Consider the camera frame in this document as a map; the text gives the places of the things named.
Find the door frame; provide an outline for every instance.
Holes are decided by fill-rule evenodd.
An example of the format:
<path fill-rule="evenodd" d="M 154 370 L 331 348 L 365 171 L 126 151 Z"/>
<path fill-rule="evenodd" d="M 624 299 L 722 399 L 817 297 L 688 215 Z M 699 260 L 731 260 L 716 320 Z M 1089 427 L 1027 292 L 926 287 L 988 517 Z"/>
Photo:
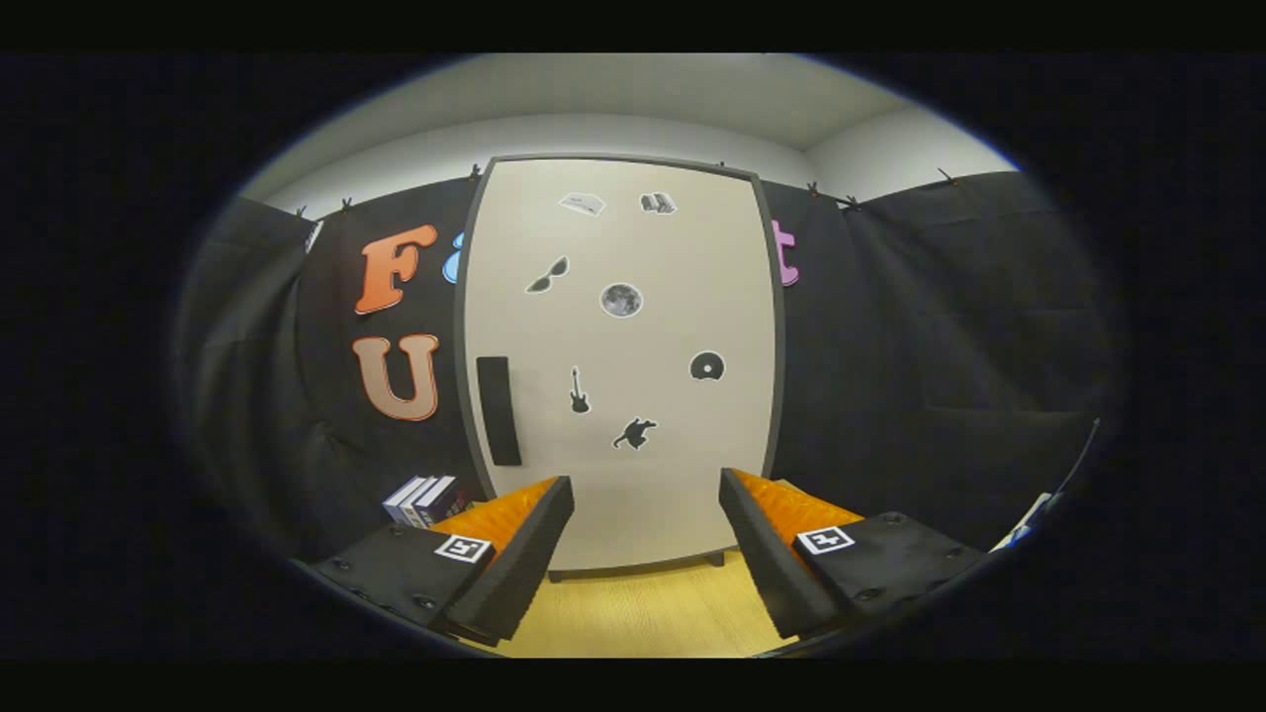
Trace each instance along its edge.
<path fill-rule="evenodd" d="M 468 258 L 471 245 L 473 245 L 473 241 L 477 237 L 473 229 L 475 215 L 479 214 L 480 205 L 484 203 L 484 191 L 487 189 L 487 181 L 491 179 L 492 171 L 496 170 L 499 163 L 510 161 L 613 161 L 625 163 L 646 163 L 734 177 L 746 180 L 752 185 L 752 193 L 756 196 L 757 209 L 760 210 L 761 222 L 765 227 L 765 247 L 770 256 L 770 284 L 774 286 L 774 399 L 770 412 L 770 437 L 765 447 L 765 464 L 761 473 L 758 473 L 760 476 L 768 479 L 770 473 L 774 469 L 774 456 L 779 442 L 779 427 L 782 422 L 784 352 L 786 341 L 784 338 L 784 286 L 782 276 L 779 271 L 777 238 L 774 236 L 774 218 L 770 213 L 768 201 L 765 199 L 765 190 L 761 185 L 760 176 L 755 172 L 732 168 L 729 166 L 653 156 L 633 156 L 622 153 L 522 153 L 494 156 L 489 160 L 487 168 L 480 176 L 480 184 L 475 191 L 475 199 L 471 201 L 471 209 L 466 217 L 466 231 L 465 237 L 462 238 L 462 251 L 466 252 L 466 256 L 462 257 L 457 266 L 457 295 L 453 300 L 453 340 L 456 341 L 458 402 L 461 403 L 462 409 L 462 422 L 466 427 L 466 441 L 471 448 L 471 457 L 475 461 L 475 473 L 479 476 L 480 486 L 484 488 L 484 497 L 486 499 L 494 499 L 508 493 L 498 493 L 492 486 L 492 479 L 489 475 L 487 462 L 484 461 L 484 448 L 481 445 L 482 441 L 480 440 L 479 424 L 475 422 L 475 409 L 472 404 L 473 393 L 471 391 L 470 374 L 466 367 L 466 270 L 470 269 L 471 264 Z M 720 481 L 720 470 L 717 471 L 717 476 L 718 481 Z"/>

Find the ceiling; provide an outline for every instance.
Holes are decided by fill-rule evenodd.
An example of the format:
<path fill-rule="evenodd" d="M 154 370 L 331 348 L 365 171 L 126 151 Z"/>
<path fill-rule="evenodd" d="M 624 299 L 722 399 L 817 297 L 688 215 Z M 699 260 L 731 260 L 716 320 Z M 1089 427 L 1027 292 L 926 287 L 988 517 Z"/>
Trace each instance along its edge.
<path fill-rule="evenodd" d="M 373 146 L 508 117 L 651 117 L 806 151 L 852 124 L 909 105 L 868 81 L 796 54 L 482 54 L 353 108 L 277 157 L 244 193 L 272 195 Z"/>

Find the white door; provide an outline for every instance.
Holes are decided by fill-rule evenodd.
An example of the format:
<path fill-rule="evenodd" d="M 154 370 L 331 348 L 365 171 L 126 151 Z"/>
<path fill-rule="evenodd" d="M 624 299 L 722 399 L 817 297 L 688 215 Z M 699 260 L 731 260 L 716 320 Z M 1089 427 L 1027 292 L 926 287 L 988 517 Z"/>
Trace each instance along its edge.
<path fill-rule="evenodd" d="M 572 479 L 551 570 L 733 546 L 720 469 L 767 473 L 781 399 L 781 286 L 760 182 L 566 157 L 498 160 L 484 181 L 457 319 L 486 484 L 500 495 Z M 500 359 L 508 384 L 491 383 L 495 369 L 481 384 L 481 359 Z M 481 389 L 501 386 L 508 400 L 489 410 L 506 412 L 485 413 Z"/>

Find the orange letter f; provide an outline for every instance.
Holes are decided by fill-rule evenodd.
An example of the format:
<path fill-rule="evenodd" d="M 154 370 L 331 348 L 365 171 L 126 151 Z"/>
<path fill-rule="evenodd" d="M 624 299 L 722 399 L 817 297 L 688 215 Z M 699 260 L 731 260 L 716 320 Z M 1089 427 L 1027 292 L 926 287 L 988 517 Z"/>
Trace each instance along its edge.
<path fill-rule="evenodd" d="M 404 293 L 396 289 L 392 277 L 400 275 L 401 283 L 411 280 L 418 270 L 414 245 L 428 247 L 434 242 L 436 228 L 422 226 L 366 245 L 361 251 L 366 258 L 365 291 L 356 303 L 356 313 L 368 314 L 399 304 Z"/>

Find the moon sticker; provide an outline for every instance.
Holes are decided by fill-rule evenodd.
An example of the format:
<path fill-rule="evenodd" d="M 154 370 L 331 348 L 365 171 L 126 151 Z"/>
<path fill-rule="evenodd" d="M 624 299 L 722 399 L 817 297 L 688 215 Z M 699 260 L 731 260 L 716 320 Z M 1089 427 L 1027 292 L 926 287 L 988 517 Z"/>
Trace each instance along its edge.
<path fill-rule="evenodd" d="M 630 284 L 608 285 L 599 296 L 603 310 L 617 319 L 627 319 L 642 310 L 642 293 Z"/>

